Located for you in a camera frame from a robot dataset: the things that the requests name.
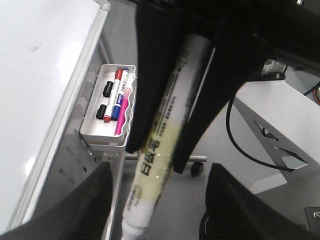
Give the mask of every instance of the black cable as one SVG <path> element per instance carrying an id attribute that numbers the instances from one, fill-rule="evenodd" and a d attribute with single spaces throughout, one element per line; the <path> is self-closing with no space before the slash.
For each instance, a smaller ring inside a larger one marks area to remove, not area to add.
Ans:
<path id="1" fill-rule="evenodd" d="M 318 82 L 313 88 L 310 90 L 306 91 L 303 95 L 307 96 L 308 94 L 312 93 L 314 90 L 320 88 L 320 82 Z"/>
<path id="2" fill-rule="evenodd" d="M 249 155 L 248 153 L 246 153 L 235 141 L 232 133 L 231 133 L 231 129 L 230 129 L 230 115 L 231 115 L 231 109 L 232 109 L 232 105 L 234 104 L 234 100 L 236 97 L 236 93 L 230 98 L 227 110 L 226 110 L 226 116 L 225 116 L 225 126 L 226 126 L 226 131 L 228 133 L 229 139 L 232 142 L 233 146 L 242 154 L 244 155 L 246 158 L 250 159 L 251 161 L 272 168 L 272 169 L 278 169 L 281 171 L 287 171 L 287 172 L 292 172 L 294 171 L 294 169 L 292 168 L 287 168 L 287 167 L 283 167 L 283 166 L 276 166 L 276 165 L 272 165 L 269 163 L 266 163 L 264 161 L 260 161 L 256 158 L 254 158 L 253 156 Z"/>

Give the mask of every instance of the red marker cap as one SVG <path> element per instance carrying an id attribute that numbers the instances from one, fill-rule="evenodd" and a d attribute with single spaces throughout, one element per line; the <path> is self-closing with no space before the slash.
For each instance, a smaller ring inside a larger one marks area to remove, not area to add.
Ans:
<path id="1" fill-rule="evenodd" d="M 117 71 L 115 71 L 115 79 L 121 79 L 122 77 L 122 70 L 121 69 L 118 69 Z"/>
<path id="2" fill-rule="evenodd" d="M 103 117 L 103 121 L 104 121 L 105 123 L 110 123 L 111 117 L 110 117 L 110 116 L 104 116 L 104 117 Z"/>

